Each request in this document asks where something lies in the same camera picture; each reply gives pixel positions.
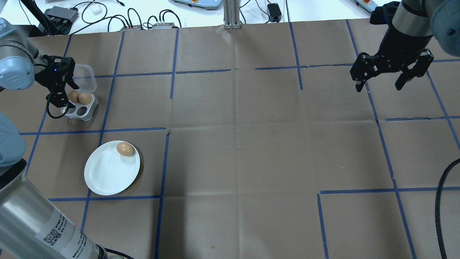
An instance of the qr code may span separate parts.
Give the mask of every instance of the qr code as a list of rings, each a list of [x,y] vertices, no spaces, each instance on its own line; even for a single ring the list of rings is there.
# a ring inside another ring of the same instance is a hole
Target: qr code
[[[57,232],[55,229],[51,229],[50,233],[47,236],[45,236],[43,241],[49,243],[51,246],[54,246],[54,244],[56,244],[60,237],[61,233]]]

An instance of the cable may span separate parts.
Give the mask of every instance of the cable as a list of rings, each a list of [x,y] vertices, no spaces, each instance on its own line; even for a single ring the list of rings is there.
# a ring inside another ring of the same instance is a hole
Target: cable
[[[248,4],[250,1],[251,1],[251,0],[248,0],[248,1],[246,2],[246,4],[244,4],[244,5],[240,6],[240,8],[242,8],[242,7],[246,6],[246,5],[247,5],[247,4]]]
[[[94,22],[94,23],[90,23],[90,24],[88,24],[87,26],[85,26],[85,27],[83,27],[83,28],[81,28],[81,29],[79,29],[79,30],[74,31],[74,32],[72,32],[72,33],[69,34],[69,35],[73,35],[73,34],[75,34],[75,33],[78,33],[78,32],[80,32],[80,31],[82,31],[82,30],[88,28],[89,26],[91,26],[91,25],[93,25],[93,24],[97,24],[97,23],[99,23],[99,22],[101,22],[101,21],[103,21],[103,20],[107,20],[107,19],[110,19],[110,18],[112,18],[112,17],[113,17],[113,16],[109,16],[109,17],[103,18],[103,19],[101,19],[101,20],[99,20],[99,21],[96,21],[96,22]]]
[[[35,65],[36,65],[36,66],[42,66],[42,67],[44,67],[45,69],[48,69],[48,71],[51,73],[51,76],[52,76],[52,78],[53,78],[53,86],[51,87],[50,94],[48,95],[48,97],[47,97],[47,99],[46,99],[46,112],[47,112],[48,115],[49,115],[51,118],[53,118],[53,119],[59,119],[59,118],[64,117],[64,115],[66,115],[67,112],[69,111],[69,98],[67,97],[66,94],[64,94],[64,101],[67,103],[67,104],[66,104],[66,109],[65,109],[65,111],[64,111],[63,114],[61,114],[61,115],[59,115],[59,116],[57,116],[57,117],[53,116],[53,115],[51,114],[51,112],[50,112],[50,100],[51,100],[52,94],[54,93],[54,87],[57,85],[57,84],[56,84],[56,79],[54,78],[53,72],[51,71],[51,69],[50,69],[49,67],[47,67],[47,66],[45,66],[45,65],[43,65],[43,64],[35,64]]]
[[[17,0],[17,1],[19,2],[19,5],[20,5],[21,9],[23,10],[24,14],[26,15],[26,18],[27,18],[27,20],[29,21],[29,24],[32,25],[32,23],[31,23],[30,20],[29,20],[29,17],[28,17],[27,14],[26,14],[26,11],[24,11],[23,5],[21,4],[21,0]]]
[[[112,250],[112,249],[108,249],[108,248],[104,248],[108,253],[112,253],[112,254],[116,254],[116,255],[120,255],[124,258],[127,258],[127,259],[134,259],[132,258],[131,256],[127,255],[127,254],[124,254],[122,252],[118,252],[118,251],[115,251],[115,250]]]
[[[100,21],[100,20],[102,20],[102,19],[104,19],[104,18],[107,17],[107,13],[108,13],[109,10],[108,10],[107,6],[106,6],[105,4],[103,4],[103,3],[99,3],[99,2],[95,2],[95,1],[87,1],[87,2],[78,3],[78,4],[74,5],[73,8],[75,8],[75,7],[79,6],[79,5],[83,5],[83,4],[87,4],[87,5],[85,6],[85,8],[83,9],[83,11],[81,12],[81,15],[80,15],[80,16],[81,16],[81,20],[82,20],[84,23],[86,23],[86,24],[96,23],[96,22],[98,22],[98,21]],[[84,16],[86,10],[88,9],[88,7],[90,7],[90,6],[93,5],[93,4],[98,4],[98,5],[104,6],[104,8],[105,8],[105,14],[104,14],[104,16],[103,16],[101,19],[99,19],[99,20],[97,20],[97,21],[95,21],[95,22],[87,22],[87,21],[85,21],[85,19],[83,18],[83,16]]]
[[[241,9],[240,9],[240,14],[241,14],[241,16],[243,17],[244,23],[246,23],[246,18],[244,17],[243,12],[241,12]]]
[[[452,162],[446,170],[444,170],[441,179],[439,180],[439,184],[436,190],[436,201],[434,205],[434,219],[436,223],[436,234],[437,234],[437,242],[439,245],[439,252],[441,253],[442,259],[447,259],[446,249],[444,247],[443,241],[443,232],[441,231],[441,193],[443,192],[444,182],[446,181],[447,175],[449,174],[450,170],[456,165],[460,163],[460,159],[455,160]]]
[[[128,8],[128,21],[129,21],[129,24],[131,25],[131,28],[132,28],[132,22],[131,22],[131,18],[129,17],[129,11],[130,10],[133,10],[138,15],[139,23],[140,23],[140,26],[141,26],[141,29],[142,29],[142,20],[141,20],[141,17],[139,15],[138,11],[136,11],[134,8]]]
[[[156,18],[156,16],[155,16],[155,15],[152,15],[152,16],[150,16],[150,17],[147,19],[147,23],[148,23],[148,24],[150,23],[150,19],[152,19],[152,18],[155,18],[156,23],[158,23],[158,19]]]
[[[162,18],[163,18],[163,22],[165,21],[165,14],[167,14],[167,13],[169,13],[169,12],[172,13],[172,14],[174,14],[174,16],[175,16],[175,17],[177,18],[177,20],[179,21],[179,27],[182,28],[182,23],[180,22],[179,16],[177,16],[177,14],[176,14],[175,12],[171,11],[171,10],[167,10],[166,12],[163,13],[163,17],[162,17]]]
[[[107,25],[107,32],[110,32],[110,22],[112,21],[113,18],[117,18],[118,20],[120,20],[122,23],[123,23],[123,27],[126,29],[126,24],[125,22],[123,22],[123,20],[121,18],[118,18],[117,16],[121,16],[120,14],[117,14],[117,15],[114,15],[110,18],[109,20],[109,24]]]

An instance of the clear plastic egg carton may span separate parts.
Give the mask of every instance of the clear plastic egg carton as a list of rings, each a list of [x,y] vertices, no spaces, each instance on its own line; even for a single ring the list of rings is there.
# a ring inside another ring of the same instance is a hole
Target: clear plastic egg carton
[[[88,93],[92,100],[89,104],[84,105],[82,103],[74,103],[75,108],[69,109],[65,116],[70,119],[80,119],[83,121],[89,121],[92,118],[92,114],[99,104],[98,99],[92,94],[97,88],[96,78],[94,77],[94,71],[88,65],[75,64],[74,70],[74,82],[80,87],[75,90],[79,94]]]

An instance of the egg carton lid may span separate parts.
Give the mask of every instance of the egg carton lid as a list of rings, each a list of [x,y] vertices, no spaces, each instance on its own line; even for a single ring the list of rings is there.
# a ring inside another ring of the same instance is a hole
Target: egg carton lid
[[[79,93],[92,93],[98,88],[94,71],[88,65],[75,64],[74,82],[80,87]]]

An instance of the metal post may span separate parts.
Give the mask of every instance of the metal post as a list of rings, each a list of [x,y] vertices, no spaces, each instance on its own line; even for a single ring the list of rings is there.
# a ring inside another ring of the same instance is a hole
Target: metal post
[[[241,28],[239,0],[224,0],[224,27],[225,29]]]

